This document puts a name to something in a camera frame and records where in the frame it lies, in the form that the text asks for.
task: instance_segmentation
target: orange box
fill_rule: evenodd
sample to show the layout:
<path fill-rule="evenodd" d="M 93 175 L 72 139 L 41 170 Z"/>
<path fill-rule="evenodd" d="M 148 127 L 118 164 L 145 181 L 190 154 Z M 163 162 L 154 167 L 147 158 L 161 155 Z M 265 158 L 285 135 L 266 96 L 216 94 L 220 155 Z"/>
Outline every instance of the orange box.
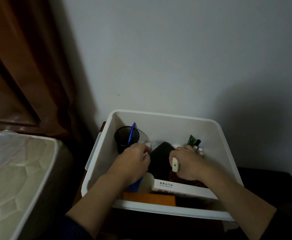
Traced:
<path fill-rule="evenodd" d="M 173 195 L 123 192 L 121 199 L 163 206 L 176 206 L 175 196 Z"/>

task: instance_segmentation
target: human hand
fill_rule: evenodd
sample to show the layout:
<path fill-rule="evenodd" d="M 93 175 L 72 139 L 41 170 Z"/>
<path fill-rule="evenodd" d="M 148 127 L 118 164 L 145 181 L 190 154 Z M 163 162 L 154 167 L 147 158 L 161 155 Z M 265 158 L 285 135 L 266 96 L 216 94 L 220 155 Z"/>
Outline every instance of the human hand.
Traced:
<path fill-rule="evenodd" d="M 195 150 L 187 145 L 186 148 L 177 147 L 169 155 L 169 163 L 172 166 L 172 158 L 175 157 L 180 164 L 180 170 L 176 173 L 178 177 L 186 180 L 200 180 L 201 171 L 209 166 L 209 162 L 197 155 Z"/>
<path fill-rule="evenodd" d="M 135 143 L 131 145 L 115 159 L 107 174 L 123 180 L 125 187 L 135 183 L 148 170 L 150 164 L 149 152 L 151 152 L 151 149 L 145 144 Z"/>

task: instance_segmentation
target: blue object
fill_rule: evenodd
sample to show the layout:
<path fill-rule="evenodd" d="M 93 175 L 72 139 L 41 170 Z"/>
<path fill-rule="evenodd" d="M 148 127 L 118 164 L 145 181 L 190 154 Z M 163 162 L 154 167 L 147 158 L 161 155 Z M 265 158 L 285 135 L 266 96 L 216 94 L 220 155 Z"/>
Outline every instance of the blue object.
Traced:
<path fill-rule="evenodd" d="M 139 186 L 140 186 L 142 180 L 143 180 L 143 177 L 141 177 L 135 183 L 129 185 L 127 187 L 127 190 L 130 191 L 130 192 L 138 192 L 138 189 L 139 189 Z"/>
<path fill-rule="evenodd" d="M 128 145 L 130 143 L 130 140 L 132 139 L 132 133 L 134 132 L 135 125 L 136 125 L 136 123 L 134 122 L 132 124 L 132 129 L 130 130 L 130 135 L 129 135 L 129 139 L 128 139 Z"/>

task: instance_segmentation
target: person's right hand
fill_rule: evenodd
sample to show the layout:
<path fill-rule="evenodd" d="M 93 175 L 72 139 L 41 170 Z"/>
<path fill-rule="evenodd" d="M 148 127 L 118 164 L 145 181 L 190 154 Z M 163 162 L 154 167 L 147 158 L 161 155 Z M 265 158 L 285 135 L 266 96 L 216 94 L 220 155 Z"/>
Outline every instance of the person's right hand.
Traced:
<path fill-rule="evenodd" d="M 175 157 L 180 164 L 180 170 L 177 176 L 186 180 L 201 180 L 201 171 L 209 166 L 202 156 L 197 155 L 195 150 L 187 145 L 186 148 L 177 147 L 176 150 L 170 152 L 169 163 L 172 166 L 172 158 Z"/>

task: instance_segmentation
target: forearm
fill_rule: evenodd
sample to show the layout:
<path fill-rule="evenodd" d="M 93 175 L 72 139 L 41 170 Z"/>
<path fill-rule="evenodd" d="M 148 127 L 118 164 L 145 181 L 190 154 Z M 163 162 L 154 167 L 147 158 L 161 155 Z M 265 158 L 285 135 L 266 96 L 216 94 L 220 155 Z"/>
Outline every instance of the forearm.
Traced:
<path fill-rule="evenodd" d="M 218 197 L 249 239 L 260 239 L 276 208 L 256 196 L 226 173 L 208 166 L 201 180 Z"/>
<path fill-rule="evenodd" d="M 106 173 L 66 215 L 83 226 L 95 239 L 108 210 L 124 187 L 122 179 Z"/>

